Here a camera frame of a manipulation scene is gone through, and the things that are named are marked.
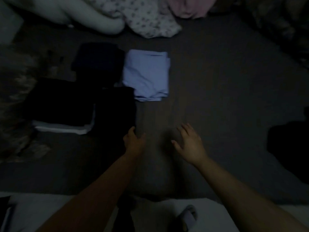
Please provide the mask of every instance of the hand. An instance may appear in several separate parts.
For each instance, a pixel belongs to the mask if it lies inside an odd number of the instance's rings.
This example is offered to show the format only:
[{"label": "hand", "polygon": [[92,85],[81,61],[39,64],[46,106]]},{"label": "hand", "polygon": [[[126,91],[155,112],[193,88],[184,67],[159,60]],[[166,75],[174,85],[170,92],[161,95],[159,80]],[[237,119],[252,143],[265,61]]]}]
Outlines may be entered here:
[{"label": "hand", "polygon": [[178,127],[177,129],[183,138],[183,148],[181,148],[175,140],[171,142],[188,163],[197,166],[203,159],[207,158],[202,139],[190,124],[182,124],[181,126],[182,127]]},{"label": "hand", "polygon": [[128,133],[123,137],[123,141],[125,142],[126,153],[140,156],[145,149],[146,134],[144,133],[141,138],[137,138],[134,129],[135,127],[129,129]]}]

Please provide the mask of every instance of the person's left hand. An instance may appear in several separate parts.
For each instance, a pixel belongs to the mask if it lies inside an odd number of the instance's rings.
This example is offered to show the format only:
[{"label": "person's left hand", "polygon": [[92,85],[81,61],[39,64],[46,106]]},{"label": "person's left hand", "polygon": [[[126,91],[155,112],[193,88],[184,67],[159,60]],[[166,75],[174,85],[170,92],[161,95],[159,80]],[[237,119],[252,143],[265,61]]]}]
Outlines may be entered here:
[{"label": "person's left hand", "polygon": [[129,129],[128,133],[123,137],[123,141],[125,142],[127,154],[140,156],[145,149],[146,134],[144,133],[141,138],[137,138],[134,129],[135,127]]}]

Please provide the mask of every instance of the white floor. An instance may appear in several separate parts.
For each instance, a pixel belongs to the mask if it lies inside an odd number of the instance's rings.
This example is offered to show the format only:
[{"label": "white floor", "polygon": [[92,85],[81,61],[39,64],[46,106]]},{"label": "white floor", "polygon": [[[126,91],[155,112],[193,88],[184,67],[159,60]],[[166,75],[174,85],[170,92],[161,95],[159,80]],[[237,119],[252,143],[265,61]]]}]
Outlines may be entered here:
[{"label": "white floor", "polygon": [[[9,232],[35,231],[53,213],[60,209],[72,196],[47,194],[21,194],[0,192],[0,197],[11,195],[10,203],[16,208]],[[194,205],[198,220],[191,231],[235,231],[238,229],[223,205],[210,199],[169,199],[151,202],[137,198],[137,207],[131,212],[136,232],[166,231],[171,218],[178,215],[187,205]],[[309,227],[309,206],[281,206]],[[115,208],[105,229],[112,230],[118,209]]]}]

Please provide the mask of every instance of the white patterned cloth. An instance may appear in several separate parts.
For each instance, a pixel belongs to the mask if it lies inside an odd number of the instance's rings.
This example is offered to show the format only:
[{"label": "white patterned cloth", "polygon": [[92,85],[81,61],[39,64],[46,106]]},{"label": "white patterned cloth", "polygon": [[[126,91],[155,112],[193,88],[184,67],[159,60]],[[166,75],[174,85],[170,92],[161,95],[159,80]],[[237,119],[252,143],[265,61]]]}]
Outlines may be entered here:
[{"label": "white patterned cloth", "polygon": [[122,17],[126,24],[145,38],[172,37],[181,31],[165,0],[85,0],[111,18]]}]

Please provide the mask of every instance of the person's right hand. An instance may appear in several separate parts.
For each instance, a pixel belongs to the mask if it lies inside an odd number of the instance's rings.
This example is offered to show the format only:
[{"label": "person's right hand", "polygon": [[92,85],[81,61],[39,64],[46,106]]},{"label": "person's right hand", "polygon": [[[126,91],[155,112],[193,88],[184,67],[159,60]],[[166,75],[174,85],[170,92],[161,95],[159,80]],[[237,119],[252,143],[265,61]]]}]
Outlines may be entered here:
[{"label": "person's right hand", "polygon": [[177,129],[183,138],[183,148],[181,148],[175,140],[171,142],[188,163],[197,166],[202,160],[207,158],[202,139],[190,124],[182,124],[181,126],[182,127],[178,127]]}]

